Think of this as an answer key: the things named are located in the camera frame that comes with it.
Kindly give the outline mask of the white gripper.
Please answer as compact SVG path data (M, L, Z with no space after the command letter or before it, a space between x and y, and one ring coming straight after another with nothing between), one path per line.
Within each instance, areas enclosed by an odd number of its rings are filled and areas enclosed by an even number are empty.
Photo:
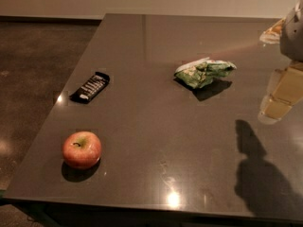
M293 61L303 61L303 0L298 1L285 18L263 31L259 40L279 44L280 52ZM258 120L267 125L280 121L303 99L303 62L291 62L276 69L270 77L261 101Z

